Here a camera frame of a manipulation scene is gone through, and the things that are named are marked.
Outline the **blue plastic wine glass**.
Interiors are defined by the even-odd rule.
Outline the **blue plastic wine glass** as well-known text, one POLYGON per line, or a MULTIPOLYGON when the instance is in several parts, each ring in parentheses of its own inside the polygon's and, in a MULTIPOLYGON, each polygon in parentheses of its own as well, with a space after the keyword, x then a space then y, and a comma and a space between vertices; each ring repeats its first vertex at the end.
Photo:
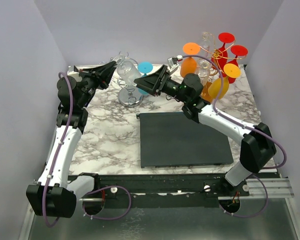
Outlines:
MULTIPOLYGON (((147 74, 149 74, 153 70, 153 65, 148 61, 143 61, 143 62, 138 64, 137 69, 142 74, 142 76, 145 77, 147 74)), ((140 89, 139 87, 137 87, 137 89, 143 96, 148 95, 147 92, 140 89)))

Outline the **clear ribbed wine glass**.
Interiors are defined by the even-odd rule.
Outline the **clear ribbed wine glass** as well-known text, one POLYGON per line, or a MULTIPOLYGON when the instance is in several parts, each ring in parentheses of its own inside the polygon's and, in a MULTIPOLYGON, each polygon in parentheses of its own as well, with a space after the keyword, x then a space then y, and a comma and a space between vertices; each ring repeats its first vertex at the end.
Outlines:
POLYGON ((126 59, 122 54, 119 54, 113 58, 116 62, 116 70, 118 75, 125 81, 128 86, 134 84, 134 80, 140 78, 142 75, 136 68, 136 66, 126 59))

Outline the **yellow plastic wine glass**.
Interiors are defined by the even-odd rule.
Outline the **yellow plastic wine glass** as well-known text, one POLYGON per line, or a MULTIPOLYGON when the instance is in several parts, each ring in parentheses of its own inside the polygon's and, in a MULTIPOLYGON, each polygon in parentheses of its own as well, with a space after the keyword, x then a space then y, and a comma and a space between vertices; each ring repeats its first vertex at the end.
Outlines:
POLYGON ((225 74, 225 77, 223 77, 223 82, 222 79, 219 77, 208 88, 208 94, 213 100, 221 99, 227 93, 230 86, 229 78, 234 79, 241 75, 240 68, 232 63, 225 64, 223 67, 223 71, 225 74))

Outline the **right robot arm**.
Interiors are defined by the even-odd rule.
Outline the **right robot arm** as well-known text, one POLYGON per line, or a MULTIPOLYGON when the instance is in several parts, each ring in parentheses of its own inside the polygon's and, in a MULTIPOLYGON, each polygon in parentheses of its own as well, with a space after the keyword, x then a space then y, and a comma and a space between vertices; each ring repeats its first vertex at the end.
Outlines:
POLYGON ((172 80, 168 67, 162 65, 155 73, 136 78, 133 82, 152 96, 164 93, 182 102, 182 111, 188 119, 219 131, 240 146, 239 162, 220 183, 220 191, 226 196, 237 192, 238 185, 251 174, 257 174, 277 152, 266 124, 240 121, 201 98, 203 85, 195 73, 188 73, 178 83, 172 80))

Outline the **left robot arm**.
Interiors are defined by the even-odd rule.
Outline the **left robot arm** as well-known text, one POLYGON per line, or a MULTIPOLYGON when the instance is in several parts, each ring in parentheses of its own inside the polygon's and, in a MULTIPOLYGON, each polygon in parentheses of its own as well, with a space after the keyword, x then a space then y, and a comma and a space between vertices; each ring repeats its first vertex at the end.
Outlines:
POLYGON ((97 174, 81 173, 72 181, 68 181, 68 175, 87 124, 87 107, 97 90, 109 87, 116 67, 116 62, 110 61, 91 68, 74 67, 70 74, 58 74, 56 87, 60 103, 52 148, 41 176, 26 190, 37 216, 70 218, 80 198, 100 194, 97 174))

